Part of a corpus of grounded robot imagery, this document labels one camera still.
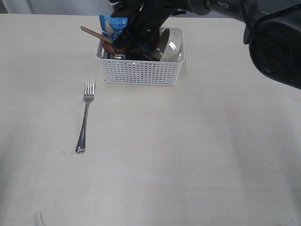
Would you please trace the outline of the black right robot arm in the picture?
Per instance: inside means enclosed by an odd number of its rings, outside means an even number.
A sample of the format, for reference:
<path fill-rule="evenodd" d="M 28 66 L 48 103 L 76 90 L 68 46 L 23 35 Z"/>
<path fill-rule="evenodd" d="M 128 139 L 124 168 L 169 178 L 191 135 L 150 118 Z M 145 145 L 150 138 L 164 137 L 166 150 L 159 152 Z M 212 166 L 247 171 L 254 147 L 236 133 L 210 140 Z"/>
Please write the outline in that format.
<path fill-rule="evenodd" d="M 197 15 L 218 12 L 245 24 L 243 42 L 266 77 L 301 87 L 301 3 L 298 0 L 125 0 L 129 22 L 113 42 L 115 51 L 149 42 L 179 10 Z"/>

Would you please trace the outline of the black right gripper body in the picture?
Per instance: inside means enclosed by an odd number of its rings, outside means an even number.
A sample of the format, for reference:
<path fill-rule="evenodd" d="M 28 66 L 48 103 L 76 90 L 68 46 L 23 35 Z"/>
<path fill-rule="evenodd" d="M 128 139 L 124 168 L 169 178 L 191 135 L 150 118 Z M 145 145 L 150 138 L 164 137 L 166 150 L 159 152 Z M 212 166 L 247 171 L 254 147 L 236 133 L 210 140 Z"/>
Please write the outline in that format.
<path fill-rule="evenodd" d="M 177 10 L 167 0 L 141 0 L 127 25 L 127 42 L 150 41 L 157 29 Z"/>

